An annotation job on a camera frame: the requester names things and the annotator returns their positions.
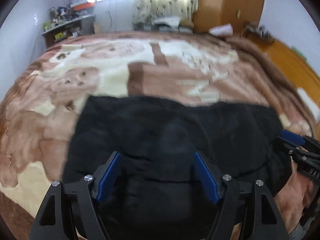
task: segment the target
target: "black cloth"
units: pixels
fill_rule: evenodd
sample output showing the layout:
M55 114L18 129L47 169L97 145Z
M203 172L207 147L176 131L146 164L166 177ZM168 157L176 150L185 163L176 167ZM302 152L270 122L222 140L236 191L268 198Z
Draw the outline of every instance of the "black cloth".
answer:
M202 151L222 174L262 179L272 195L291 175L276 154L281 123L274 109L216 103L186 107L153 97L89 97L71 140L63 182L93 174L113 151L123 167L100 214L114 240L202 239L216 206L205 197L193 155Z

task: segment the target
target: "screw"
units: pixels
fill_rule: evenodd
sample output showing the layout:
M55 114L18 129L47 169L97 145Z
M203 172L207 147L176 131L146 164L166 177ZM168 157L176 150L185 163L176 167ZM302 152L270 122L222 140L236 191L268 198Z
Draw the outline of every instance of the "screw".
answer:
M91 181L93 179L93 176L92 175L86 175L85 177L84 177L84 180L85 181Z
M224 175L222 176L222 178L223 178L224 180L226 180L226 181L231 180L231 176L230 176L229 174L224 174Z
M52 186L57 187L60 184L60 181L55 180L54 182L51 183Z
M256 184L257 184L258 186L263 186L263 181L262 181L261 179L258 179L258 180L256 181Z

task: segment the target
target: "wooden wardrobe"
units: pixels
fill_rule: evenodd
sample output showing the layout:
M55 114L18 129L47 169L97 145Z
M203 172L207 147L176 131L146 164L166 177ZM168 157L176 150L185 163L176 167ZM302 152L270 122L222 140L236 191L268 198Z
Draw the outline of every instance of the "wooden wardrobe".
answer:
M234 33L240 33L245 22L259 21L264 0L199 0L193 16L195 33L231 23Z

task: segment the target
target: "orange floor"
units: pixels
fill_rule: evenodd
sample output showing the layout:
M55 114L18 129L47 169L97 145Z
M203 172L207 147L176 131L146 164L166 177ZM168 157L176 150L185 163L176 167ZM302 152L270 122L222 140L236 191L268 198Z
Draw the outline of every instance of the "orange floor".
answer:
M282 73L297 87L302 87L312 100L320 106L320 78L301 56L280 41L267 44L253 35L249 35L248 39L267 53Z

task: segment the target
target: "bed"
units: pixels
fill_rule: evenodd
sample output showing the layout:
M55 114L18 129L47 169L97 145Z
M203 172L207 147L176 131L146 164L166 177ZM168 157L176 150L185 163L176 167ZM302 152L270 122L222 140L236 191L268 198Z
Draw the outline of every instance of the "bed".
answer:
M316 137L316 122L295 86L246 39L125 32L65 41L32 63L0 104L0 214L18 240L28 239L48 187L61 178L89 95L272 106L284 129ZM292 176L275 197L288 233L313 191L292 163Z

